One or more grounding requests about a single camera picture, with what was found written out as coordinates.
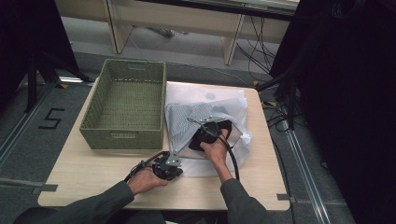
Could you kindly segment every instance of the basket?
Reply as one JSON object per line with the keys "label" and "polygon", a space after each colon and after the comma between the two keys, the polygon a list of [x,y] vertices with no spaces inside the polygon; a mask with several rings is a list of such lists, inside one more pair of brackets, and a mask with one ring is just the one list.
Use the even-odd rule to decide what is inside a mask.
{"label": "basket", "polygon": [[165,63],[106,60],[79,127],[92,149],[162,149]]}

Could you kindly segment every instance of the wooden table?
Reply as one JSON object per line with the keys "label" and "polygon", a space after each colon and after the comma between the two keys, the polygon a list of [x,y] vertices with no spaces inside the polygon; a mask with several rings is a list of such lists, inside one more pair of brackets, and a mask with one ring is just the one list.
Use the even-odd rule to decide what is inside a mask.
{"label": "wooden table", "polygon": [[[192,87],[236,89],[201,84]],[[277,194],[286,194],[271,137],[266,126],[258,93],[244,90],[247,97],[247,129],[252,133],[250,156],[240,167],[240,178],[250,196],[268,210],[284,211],[289,201],[279,201]],[[121,181],[141,160],[150,154],[134,155],[128,150],[92,150],[79,131],[87,101],[78,115],[64,148],[49,175],[47,184],[58,185],[56,191],[41,192],[38,203],[42,206],[66,206],[72,202],[100,194]],[[167,132],[163,150],[169,150]],[[126,208],[225,210],[218,177],[178,177],[167,187],[139,194]]]}

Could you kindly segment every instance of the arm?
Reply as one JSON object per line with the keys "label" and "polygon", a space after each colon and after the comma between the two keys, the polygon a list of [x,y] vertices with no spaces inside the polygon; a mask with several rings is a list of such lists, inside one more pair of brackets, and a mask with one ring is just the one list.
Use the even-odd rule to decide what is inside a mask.
{"label": "arm", "polygon": [[128,183],[121,181],[104,193],[71,203],[41,223],[106,223],[115,212],[131,203],[135,195],[167,183],[147,167],[132,176]]}
{"label": "arm", "polygon": [[[228,131],[222,129],[221,132],[221,138],[225,140],[224,136],[227,136]],[[201,143],[201,147],[219,175],[229,223],[273,223],[264,206],[248,195],[239,180],[233,179],[225,162],[227,149],[223,143],[217,140],[213,144]]]}

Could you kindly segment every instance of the person's right hand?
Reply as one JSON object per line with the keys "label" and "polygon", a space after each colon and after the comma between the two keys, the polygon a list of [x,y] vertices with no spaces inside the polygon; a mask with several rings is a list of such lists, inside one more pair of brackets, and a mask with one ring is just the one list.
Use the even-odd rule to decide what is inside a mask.
{"label": "person's right hand", "polygon": [[[224,137],[228,134],[227,129],[221,129],[221,133],[222,135],[220,138],[224,141],[227,141]],[[224,143],[222,143],[221,140],[218,139],[212,144],[202,142],[200,147],[204,149],[206,157],[210,159],[215,166],[225,164],[227,148],[224,146]]]}
{"label": "person's right hand", "polygon": [[[224,136],[227,136],[228,131],[226,129],[221,129],[221,132],[222,135],[220,136],[220,138],[224,141],[227,141]],[[215,166],[221,184],[228,179],[233,178],[225,162],[227,156],[227,148],[226,146],[224,146],[224,143],[222,143],[221,140],[218,139],[213,144],[203,142],[200,144],[200,146],[204,149],[206,157],[210,159]]]}

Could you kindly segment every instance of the black cloth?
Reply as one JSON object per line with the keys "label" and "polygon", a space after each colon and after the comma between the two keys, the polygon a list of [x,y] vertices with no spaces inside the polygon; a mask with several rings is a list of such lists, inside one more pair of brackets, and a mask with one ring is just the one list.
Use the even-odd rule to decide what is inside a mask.
{"label": "black cloth", "polygon": [[[248,196],[238,180],[227,180],[220,190],[228,208],[228,223],[272,223],[266,209],[256,199]],[[102,194],[71,203],[44,219],[38,221],[29,220],[26,217],[19,219],[29,220],[26,223],[40,224],[165,223],[160,211],[140,211],[131,217],[121,218],[122,221],[120,221],[116,213],[133,200],[134,195],[131,189],[124,181],[121,181]],[[206,222],[202,218],[195,223],[205,224]]]}

